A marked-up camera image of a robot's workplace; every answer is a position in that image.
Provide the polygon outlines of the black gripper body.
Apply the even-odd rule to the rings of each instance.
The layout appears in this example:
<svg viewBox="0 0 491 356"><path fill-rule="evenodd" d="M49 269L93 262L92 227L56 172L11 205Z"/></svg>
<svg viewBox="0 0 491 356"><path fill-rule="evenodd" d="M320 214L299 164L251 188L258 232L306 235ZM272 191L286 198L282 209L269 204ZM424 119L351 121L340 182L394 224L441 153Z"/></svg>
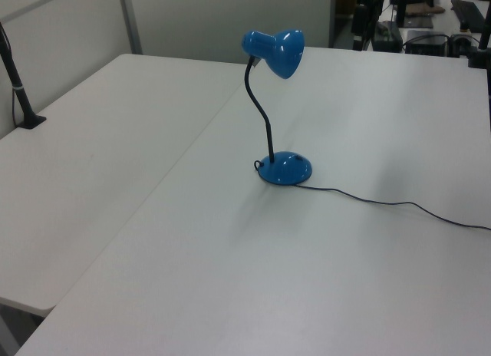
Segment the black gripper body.
<svg viewBox="0 0 491 356"><path fill-rule="evenodd" d="M366 5L356 5L351 26L353 35L364 35L369 22L370 9Z"/></svg>

